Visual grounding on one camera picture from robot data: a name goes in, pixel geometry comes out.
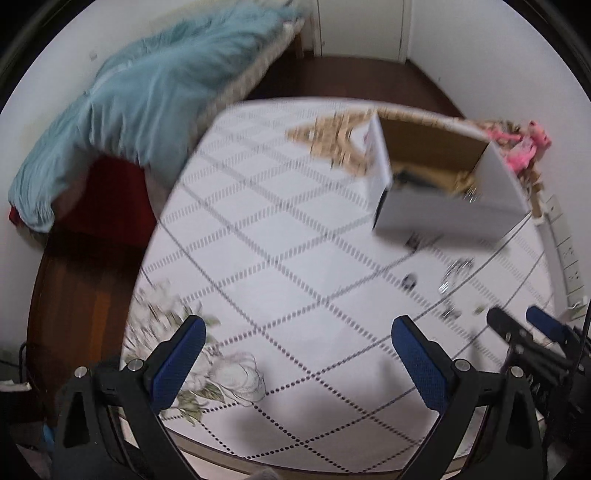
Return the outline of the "checkered cushion stool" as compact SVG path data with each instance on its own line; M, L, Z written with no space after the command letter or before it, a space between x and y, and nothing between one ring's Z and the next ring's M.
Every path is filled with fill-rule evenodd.
M502 120L485 120L485 121L502 121ZM475 125L479 129L481 129L479 127L479 124L482 122L485 122L485 121L477 121L475 123ZM536 220L539 220L543 217L543 208L542 208L542 202L540 200L540 192L544 189L543 182L541 181L541 174L538 172L538 169L537 169L537 164L538 164L538 161L543 157L543 155L546 151L540 152L537 155L535 161L530 165L530 167L528 169L526 169L525 171L523 171L521 174L516 175L513 172L517 176L518 180L520 181L522 187L524 188L524 190L528 196L528 199L529 199L529 202L531 205L532 216Z

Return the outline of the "white patterned tablecloth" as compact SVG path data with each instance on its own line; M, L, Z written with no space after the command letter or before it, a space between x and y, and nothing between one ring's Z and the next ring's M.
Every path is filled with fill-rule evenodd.
M207 341L162 419L219 465L391 474L436 420L391 343L408 315L453 358L499 369L493 306L554 307L534 223L496 243L373 231L366 182L287 132L374 105L238 104L212 123L169 196L142 262L123 357L146 358L189 314Z

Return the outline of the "white cardboard box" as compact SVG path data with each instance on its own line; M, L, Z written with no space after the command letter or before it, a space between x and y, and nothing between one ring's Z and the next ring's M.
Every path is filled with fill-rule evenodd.
M373 228L497 241L528 214L515 174L474 124L423 111L381 110L366 137L368 202ZM394 170L408 169L442 191L397 188Z

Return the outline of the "pink panther plush toy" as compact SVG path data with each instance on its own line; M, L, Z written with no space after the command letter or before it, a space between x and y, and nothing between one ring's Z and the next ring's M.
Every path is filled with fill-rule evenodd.
M494 141L507 165L519 175L552 144L550 136L537 121L516 124L511 121L485 121L479 127Z

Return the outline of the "black wristwatch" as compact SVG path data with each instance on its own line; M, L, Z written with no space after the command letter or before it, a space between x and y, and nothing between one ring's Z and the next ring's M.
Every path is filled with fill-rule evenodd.
M442 191L442 188L433 181L408 169L394 170L393 182L397 188L411 187L415 189Z

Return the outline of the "white door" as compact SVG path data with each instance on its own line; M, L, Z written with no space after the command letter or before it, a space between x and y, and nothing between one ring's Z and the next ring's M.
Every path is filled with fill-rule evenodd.
M320 0L314 7L315 55L406 62L412 1Z

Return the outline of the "white wall socket strip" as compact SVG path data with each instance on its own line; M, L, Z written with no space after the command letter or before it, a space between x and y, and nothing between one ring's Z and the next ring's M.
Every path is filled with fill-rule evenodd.
M539 194L542 208L538 226L553 288L554 311L569 326L584 323L590 298L566 214L554 194Z

